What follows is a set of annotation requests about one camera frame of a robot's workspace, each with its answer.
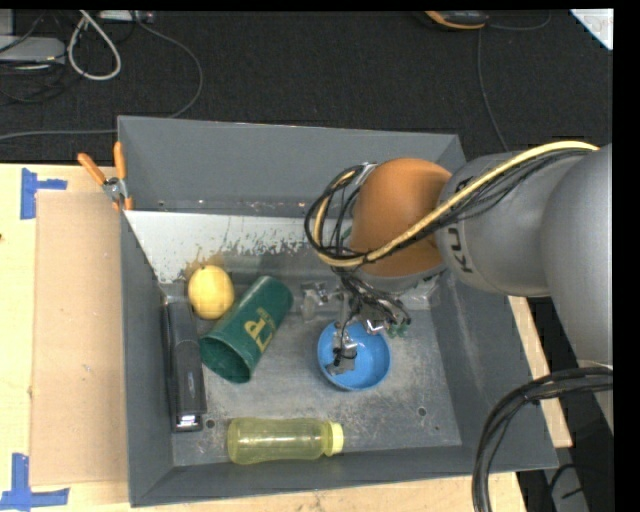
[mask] black carpet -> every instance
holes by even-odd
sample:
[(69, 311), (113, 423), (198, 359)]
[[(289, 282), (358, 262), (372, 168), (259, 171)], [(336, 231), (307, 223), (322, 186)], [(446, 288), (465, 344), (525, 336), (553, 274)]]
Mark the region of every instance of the black carpet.
[[(16, 34), (41, 12), (16, 10)], [(78, 152), (87, 152), (112, 165), (114, 133), (32, 132), (114, 130), (119, 115), (175, 116), (194, 95), (181, 118), (452, 133), (467, 160), (564, 139), (610, 143), (613, 52), (568, 10), (484, 12), (484, 29), (451, 31), (423, 11), (156, 11), (148, 26), (188, 51), (134, 24), (103, 25), (122, 57), (112, 80), (91, 81), (69, 66), (28, 73), (0, 67), (0, 162), (75, 164)], [(68, 42), (79, 20), (78, 11), (48, 11), (34, 35)], [(201, 89), (189, 52), (202, 70)], [(75, 55), (90, 73), (113, 69), (94, 30)], [(547, 315), (543, 325), (545, 305), (552, 309), (544, 299), (532, 304), (545, 350), (566, 352), (562, 366), (575, 365), (561, 333), (550, 335), (549, 325), (561, 331), (557, 318)], [(610, 456), (612, 465), (613, 441), (603, 435), (600, 446), (611, 449), (602, 463)], [(602, 496), (612, 492), (612, 475), (611, 467)], [(522, 475), (521, 483), (531, 503), (546, 492), (540, 474)], [(588, 483), (595, 496), (598, 482)], [(606, 506), (598, 501), (594, 510)]]

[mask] blue tape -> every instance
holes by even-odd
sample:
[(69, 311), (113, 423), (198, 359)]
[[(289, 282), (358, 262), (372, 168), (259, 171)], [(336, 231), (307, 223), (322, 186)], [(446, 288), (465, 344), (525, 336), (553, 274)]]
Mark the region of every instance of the blue tape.
[(32, 507), (66, 505), (69, 489), (51, 492), (31, 492), (29, 487), (29, 457), (14, 453), (11, 457), (11, 490), (3, 491), (0, 510), (30, 512)]
[(22, 190), (20, 194), (20, 219), (34, 219), (36, 216), (36, 192), (41, 189), (66, 190), (65, 180), (49, 179), (38, 181), (38, 175), (26, 167), (22, 168)]

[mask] yellow lemon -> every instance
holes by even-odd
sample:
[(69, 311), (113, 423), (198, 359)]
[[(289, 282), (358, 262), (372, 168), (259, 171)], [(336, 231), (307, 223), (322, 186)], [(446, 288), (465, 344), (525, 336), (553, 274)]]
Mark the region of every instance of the yellow lemon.
[(203, 265), (193, 273), (188, 295), (196, 314), (206, 320), (220, 318), (235, 299), (229, 274), (216, 265)]

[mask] cardboard sheet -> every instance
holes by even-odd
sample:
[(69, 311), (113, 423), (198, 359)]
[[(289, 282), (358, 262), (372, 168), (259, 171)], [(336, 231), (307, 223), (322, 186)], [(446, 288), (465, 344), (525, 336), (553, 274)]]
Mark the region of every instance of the cardboard sheet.
[(118, 214), (38, 193), (30, 481), (126, 481)]

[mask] yellow cable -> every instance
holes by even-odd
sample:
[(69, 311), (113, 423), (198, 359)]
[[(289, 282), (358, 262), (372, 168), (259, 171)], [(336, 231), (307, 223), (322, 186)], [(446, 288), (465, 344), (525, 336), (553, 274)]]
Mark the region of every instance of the yellow cable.
[(462, 23), (452, 23), (452, 22), (447, 21), (446, 19), (444, 19), (442, 17), (442, 15), (438, 11), (424, 11), (424, 12), (433, 21), (435, 21), (436, 23), (440, 23), (441, 25), (444, 25), (445, 27), (458, 28), (458, 29), (461, 29), (461, 30), (473, 30), (473, 29), (482, 28), (482, 27), (484, 27), (486, 25), (485, 22), (476, 23), (475, 25), (463, 25)]
[[(586, 142), (562, 141), (562, 142), (552, 142), (550, 144), (544, 144), (542, 146), (529, 149), (501, 163), (500, 165), (498, 165), (497, 167), (494, 167), (490, 171), (487, 171), (482, 176), (479, 176), (476, 180), (472, 181), (465, 188), (463, 188), (456, 194), (452, 195), (449, 199), (447, 199), (444, 203), (442, 203), (436, 209), (434, 209), (433, 211), (425, 215), (416, 224), (411, 226), (407, 231), (397, 236), (390, 242), (386, 243), (382, 247), (369, 252), (366, 256), (366, 259), (365, 259), (365, 256), (355, 256), (349, 259), (336, 259), (322, 253), (318, 253), (318, 256), (322, 261), (334, 267), (352, 267), (352, 266), (361, 265), (365, 262), (374, 262), (382, 258), (383, 256), (385, 256), (386, 254), (388, 254), (390, 251), (392, 251), (401, 243), (406, 242), (410, 238), (414, 237), (416, 234), (418, 234), (420, 231), (426, 228), (429, 224), (436, 221), (441, 215), (446, 213), (456, 203), (460, 202), (462, 199), (469, 196), (472, 192), (474, 192), (484, 184), (490, 182), (500, 174), (503, 174), (504, 172), (508, 171), (512, 167), (515, 167), (516, 165), (521, 164), (522, 162), (525, 162), (532, 158), (536, 158), (545, 153), (550, 153), (552, 151), (558, 151), (561, 149), (588, 149), (591, 151), (596, 151), (600, 148), (592, 144), (588, 144)], [(345, 175), (340, 181), (336, 183), (336, 185), (342, 183), (344, 180), (353, 176), (353, 172)], [(320, 209), (318, 210), (317, 219), (314, 225), (313, 239), (318, 244), (320, 244), (319, 240), (321, 235), (320, 223), (318, 222), (318, 219), (321, 219), (324, 216), (328, 203), (329, 203), (329, 198), (325, 199), (322, 202)]]

